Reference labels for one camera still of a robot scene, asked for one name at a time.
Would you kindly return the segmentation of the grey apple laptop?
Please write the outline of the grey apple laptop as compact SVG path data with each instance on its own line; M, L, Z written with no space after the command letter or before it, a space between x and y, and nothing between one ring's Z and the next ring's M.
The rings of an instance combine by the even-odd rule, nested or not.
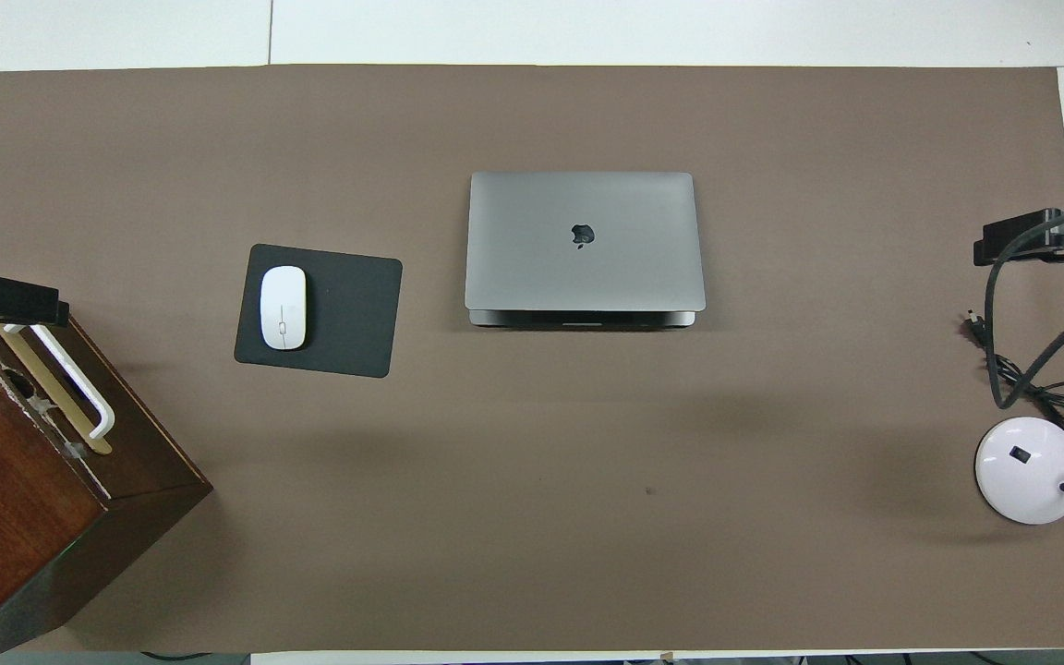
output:
M464 296L476 327L691 327L706 307L692 176L478 170Z

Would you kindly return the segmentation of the white desk lamp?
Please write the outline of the white desk lamp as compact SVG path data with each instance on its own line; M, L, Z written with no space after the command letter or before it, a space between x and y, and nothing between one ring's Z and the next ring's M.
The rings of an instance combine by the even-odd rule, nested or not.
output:
M1021 525L1064 517L1064 381L1027 388L1042 417L1011 417L981 438L974 458L978 489L998 514Z

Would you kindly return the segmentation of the white computer mouse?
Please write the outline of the white computer mouse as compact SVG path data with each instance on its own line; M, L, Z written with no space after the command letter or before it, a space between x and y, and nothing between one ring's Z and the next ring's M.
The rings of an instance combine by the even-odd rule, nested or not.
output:
M277 352L295 352L307 340L307 275L296 266L275 266L262 275L260 333Z

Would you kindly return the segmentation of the black mouse pad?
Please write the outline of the black mouse pad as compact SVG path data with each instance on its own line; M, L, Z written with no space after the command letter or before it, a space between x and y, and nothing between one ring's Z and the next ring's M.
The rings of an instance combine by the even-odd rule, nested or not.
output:
M260 333L262 275L275 266L307 275L307 340L277 352ZM250 249L234 358L246 365L384 378L390 371L403 265L393 257L271 244Z

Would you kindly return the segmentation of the brown table mat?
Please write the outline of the brown table mat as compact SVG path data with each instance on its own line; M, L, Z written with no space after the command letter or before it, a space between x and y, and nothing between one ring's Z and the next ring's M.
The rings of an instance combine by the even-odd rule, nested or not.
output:
M477 170L683 170L706 310L470 325ZM1064 207L1052 68L0 72L0 276L212 496L40 648L1064 647L981 501L981 227ZM234 358L257 244L400 260L384 378Z

